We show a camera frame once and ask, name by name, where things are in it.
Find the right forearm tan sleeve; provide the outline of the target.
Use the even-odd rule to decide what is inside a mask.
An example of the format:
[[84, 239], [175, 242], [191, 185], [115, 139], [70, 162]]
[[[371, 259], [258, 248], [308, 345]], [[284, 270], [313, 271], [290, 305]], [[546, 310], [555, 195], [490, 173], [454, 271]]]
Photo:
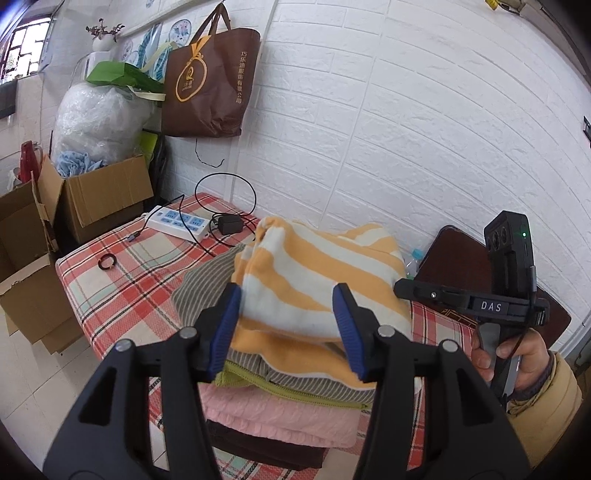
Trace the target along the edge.
[[508, 419], [532, 468], [557, 445], [582, 404], [582, 393], [568, 363], [550, 352], [548, 374], [537, 393], [509, 402]]

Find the person right hand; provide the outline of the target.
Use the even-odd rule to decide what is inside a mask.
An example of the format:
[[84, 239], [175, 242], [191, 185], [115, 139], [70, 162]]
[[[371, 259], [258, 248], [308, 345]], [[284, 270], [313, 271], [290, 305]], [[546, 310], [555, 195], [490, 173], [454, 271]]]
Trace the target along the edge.
[[[541, 334], [529, 329], [522, 340], [518, 337], [505, 341], [497, 348], [497, 356], [506, 359], [511, 353], [521, 358], [515, 381], [514, 393], [531, 389], [544, 376], [549, 364], [552, 363], [550, 353]], [[472, 337], [471, 361], [478, 373], [486, 382], [491, 382], [494, 368], [491, 366], [490, 355], [480, 347], [477, 334]]]

